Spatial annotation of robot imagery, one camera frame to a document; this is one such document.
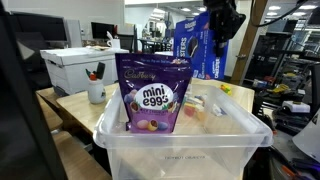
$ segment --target white box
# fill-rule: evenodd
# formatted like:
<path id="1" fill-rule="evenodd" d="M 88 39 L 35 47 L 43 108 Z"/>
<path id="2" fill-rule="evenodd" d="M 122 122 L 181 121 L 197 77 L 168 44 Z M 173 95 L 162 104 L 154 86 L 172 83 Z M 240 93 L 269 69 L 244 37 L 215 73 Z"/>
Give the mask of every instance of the white box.
<path id="1" fill-rule="evenodd" d="M 113 84 L 118 80 L 115 53 L 128 53 L 128 50 L 108 49 L 97 51 L 89 48 L 69 48 L 59 50 L 42 50 L 52 85 L 66 94 L 86 91 L 89 86 L 86 69 L 97 70 L 98 63 L 105 64 L 103 84 Z"/>
<path id="2" fill-rule="evenodd" d="M 220 89 L 192 85 L 192 96 L 204 94 L 205 120 L 181 109 L 172 134 L 132 134 L 125 131 L 128 118 L 117 89 L 93 135 L 108 150 L 112 178 L 237 179 L 258 147 L 273 144 L 270 128 Z M 223 115 L 211 113 L 213 106 Z"/>

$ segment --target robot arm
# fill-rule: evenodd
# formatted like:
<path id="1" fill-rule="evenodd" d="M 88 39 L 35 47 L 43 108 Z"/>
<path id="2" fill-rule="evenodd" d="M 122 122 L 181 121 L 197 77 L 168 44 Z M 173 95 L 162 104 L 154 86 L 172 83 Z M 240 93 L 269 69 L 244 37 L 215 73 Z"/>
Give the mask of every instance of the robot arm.
<path id="1" fill-rule="evenodd" d="M 203 0 L 210 13 L 209 29 L 215 31 L 215 53 L 223 55 L 227 41 L 232 39 L 246 20 L 246 15 L 236 11 L 235 0 Z"/>

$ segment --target box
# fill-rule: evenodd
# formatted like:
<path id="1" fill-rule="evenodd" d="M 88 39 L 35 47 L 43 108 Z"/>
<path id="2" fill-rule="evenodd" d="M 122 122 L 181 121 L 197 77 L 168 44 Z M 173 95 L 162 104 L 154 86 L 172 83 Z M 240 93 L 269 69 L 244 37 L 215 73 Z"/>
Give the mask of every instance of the box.
<path id="1" fill-rule="evenodd" d="M 257 147 L 272 144 L 270 128 L 220 89 L 192 85 L 192 96 L 203 94 L 210 99 L 205 120 L 186 117 L 182 108 L 172 134 L 131 134 L 116 90 L 93 135 L 108 150 L 113 179 L 234 179 Z"/>
<path id="2" fill-rule="evenodd" d="M 176 24 L 173 55 L 190 57 L 193 77 L 199 79 L 223 79 L 227 61 L 228 45 L 224 55 L 217 58 L 213 42 L 214 31 L 208 30 L 209 14 L 201 13 L 193 20 Z"/>
<path id="3" fill-rule="evenodd" d="M 69 48 L 42 50 L 51 83 L 59 95 L 70 95 L 86 91 L 89 83 L 86 69 L 96 71 L 98 63 L 105 64 L 103 84 L 113 84 L 118 80 L 115 53 L 128 53 L 128 50 L 108 49 L 97 51 L 89 48 Z"/>

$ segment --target plastic storage container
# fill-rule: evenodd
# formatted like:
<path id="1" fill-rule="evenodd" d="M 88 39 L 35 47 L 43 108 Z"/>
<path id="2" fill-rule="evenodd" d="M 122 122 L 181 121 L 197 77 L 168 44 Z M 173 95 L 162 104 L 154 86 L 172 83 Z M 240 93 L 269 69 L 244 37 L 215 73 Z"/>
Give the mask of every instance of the plastic storage container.
<path id="1" fill-rule="evenodd" d="M 192 85 L 192 96 L 205 94 L 204 120 L 182 107 L 172 134 L 132 134 L 117 89 L 94 131 L 113 179 L 235 179 L 257 147 L 273 143 L 270 128 L 220 89 Z"/>

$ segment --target ceiling light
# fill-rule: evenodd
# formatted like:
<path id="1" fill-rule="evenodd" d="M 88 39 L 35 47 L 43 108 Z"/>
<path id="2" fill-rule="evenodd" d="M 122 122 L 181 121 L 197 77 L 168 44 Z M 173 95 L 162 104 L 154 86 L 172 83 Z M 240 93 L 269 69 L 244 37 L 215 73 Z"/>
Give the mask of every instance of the ceiling light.
<path id="1" fill-rule="evenodd" d="M 155 8 L 155 9 L 153 10 L 153 12 L 154 12 L 154 13 L 161 13 L 161 14 L 166 13 L 164 10 L 161 10 L 161 9 L 158 9 L 158 8 Z"/>
<path id="2" fill-rule="evenodd" d="M 189 8 L 182 8 L 181 11 L 189 12 L 191 10 Z"/>
<path id="3" fill-rule="evenodd" d="M 268 13 L 267 13 L 268 16 L 275 16 L 275 15 L 277 15 L 277 14 L 278 14 L 278 13 L 275 13 L 275 12 L 268 12 Z"/>
<path id="4" fill-rule="evenodd" d="M 151 14 L 152 17 L 163 18 L 164 16 L 161 14 Z"/>
<path id="5" fill-rule="evenodd" d="M 314 5 L 306 5 L 306 6 L 301 6 L 299 9 L 315 9 L 317 8 L 318 6 L 314 6 Z"/>
<path id="6" fill-rule="evenodd" d="M 294 16 L 303 16 L 303 15 L 306 15 L 306 13 L 304 13 L 304 12 L 296 12 L 296 13 L 293 13 L 292 15 L 294 15 Z"/>
<path id="7" fill-rule="evenodd" d="M 154 17 L 150 17 L 149 19 L 153 19 L 153 20 L 160 21 L 160 19 L 159 19 L 159 18 L 154 18 Z"/>
<path id="8" fill-rule="evenodd" d="M 274 11 L 274 10 L 279 10 L 279 9 L 281 9 L 280 6 L 270 6 L 270 7 L 269 7 L 269 10 L 272 10 L 272 11 Z"/>
<path id="9" fill-rule="evenodd" d="M 200 7 L 198 10 L 201 12 L 205 12 L 207 9 L 205 7 Z"/>

